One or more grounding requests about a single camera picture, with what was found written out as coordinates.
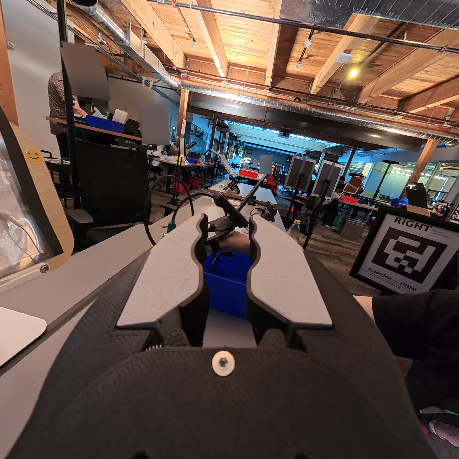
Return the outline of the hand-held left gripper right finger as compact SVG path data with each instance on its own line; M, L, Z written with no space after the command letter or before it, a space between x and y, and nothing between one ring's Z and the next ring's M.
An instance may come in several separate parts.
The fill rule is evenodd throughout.
M259 345L280 330L288 345L300 330L331 330L332 318L304 251L284 230L259 215L250 218L246 314Z

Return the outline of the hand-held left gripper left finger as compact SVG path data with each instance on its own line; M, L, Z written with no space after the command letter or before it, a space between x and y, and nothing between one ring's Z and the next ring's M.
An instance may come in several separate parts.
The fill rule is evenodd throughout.
M182 330L191 346L202 346L210 309L207 238L206 214L195 214L162 238L135 276L117 327L153 330L161 339Z

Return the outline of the blue plastic bin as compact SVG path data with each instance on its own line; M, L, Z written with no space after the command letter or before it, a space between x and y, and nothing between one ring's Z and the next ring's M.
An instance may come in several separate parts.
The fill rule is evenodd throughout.
M251 266L249 256L238 252L230 257L217 254L205 259L210 308L246 319L246 283Z

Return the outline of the silver hdmi splitter box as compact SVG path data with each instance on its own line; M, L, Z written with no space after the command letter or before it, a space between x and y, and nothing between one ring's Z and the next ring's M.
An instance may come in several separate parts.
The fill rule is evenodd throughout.
M209 223L208 238L206 240L206 255L211 253L238 252L249 254L250 240L247 228L238 230L233 220L221 217Z

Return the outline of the person's right forearm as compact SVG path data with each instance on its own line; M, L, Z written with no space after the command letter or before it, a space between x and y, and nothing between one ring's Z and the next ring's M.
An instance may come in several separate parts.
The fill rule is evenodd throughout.
M373 297L364 295L354 295L353 298L359 303L359 305L368 314L372 321L376 323L373 312Z

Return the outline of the grey floor bin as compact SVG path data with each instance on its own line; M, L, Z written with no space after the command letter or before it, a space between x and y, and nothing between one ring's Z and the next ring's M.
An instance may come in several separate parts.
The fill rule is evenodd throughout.
M341 238L358 241L366 228L367 225L365 222L344 218L338 230L338 234Z

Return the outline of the person's black printed shirt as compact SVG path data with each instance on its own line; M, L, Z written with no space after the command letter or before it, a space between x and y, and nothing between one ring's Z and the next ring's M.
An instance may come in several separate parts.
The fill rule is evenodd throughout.
M458 458L459 294L433 290L373 297L376 326L395 357L436 458Z

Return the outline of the grey panel on stand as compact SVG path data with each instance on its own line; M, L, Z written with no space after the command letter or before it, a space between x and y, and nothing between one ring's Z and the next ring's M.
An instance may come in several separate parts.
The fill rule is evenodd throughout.
M283 187L299 192L306 192L316 168L314 159L293 156Z
M311 196L322 197L326 189L324 197L332 199L343 169L344 166L342 164L323 160L320 164L316 180L314 181Z

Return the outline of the black office chair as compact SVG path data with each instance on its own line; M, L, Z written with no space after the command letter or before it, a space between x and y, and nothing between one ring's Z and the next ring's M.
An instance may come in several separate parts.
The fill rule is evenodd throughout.
M145 150L75 145L81 207L66 216L74 250L82 251L142 223L150 187Z

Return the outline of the wooden instruction board on stand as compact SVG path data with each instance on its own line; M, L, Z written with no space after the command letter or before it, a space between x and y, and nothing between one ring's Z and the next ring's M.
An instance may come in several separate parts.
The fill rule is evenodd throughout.
M63 314L73 236L33 139L1 110L1 373Z

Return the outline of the blue storage tray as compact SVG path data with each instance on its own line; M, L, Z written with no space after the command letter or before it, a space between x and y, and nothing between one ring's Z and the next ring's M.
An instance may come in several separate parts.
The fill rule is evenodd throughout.
M107 118L100 118L96 116L87 115L85 121L89 127L107 130L115 133L124 133L124 124L116 121L112 121Z

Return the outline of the black vertical pole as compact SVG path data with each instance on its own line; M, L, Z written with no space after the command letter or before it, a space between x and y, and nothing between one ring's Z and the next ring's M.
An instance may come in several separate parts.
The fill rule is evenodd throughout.
M66 21L66 2L64 0L56 1L58 32L60 41L60 51L63 50L63 45L67 43L67 21ZM71 163L71 180L72 180L72 196L74 209L80 209L81 196L79 191L79 176L77 169L77 151L75 143L75 124L73 113L73 96L70 81L66 72L65 63L62 55L61 57L61 72L63 78L64 88L64 105L66 112L66 129L67 129L67 143L68 153Z

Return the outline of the silver spiral ceiling duct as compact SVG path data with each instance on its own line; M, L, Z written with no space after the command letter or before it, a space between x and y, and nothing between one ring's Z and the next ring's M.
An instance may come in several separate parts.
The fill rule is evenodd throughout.
M228 116L249 119L280 128L302 130L334 139L356 141L416 151L427 141L458 146L458 134L438 129L416 128L412 124L397 125L389 121L365 118L356 113L336 110L324 105L299 104L274 97L261 98L241 92L198 86L170 78L174 89L191 93L192 108L218 112Z

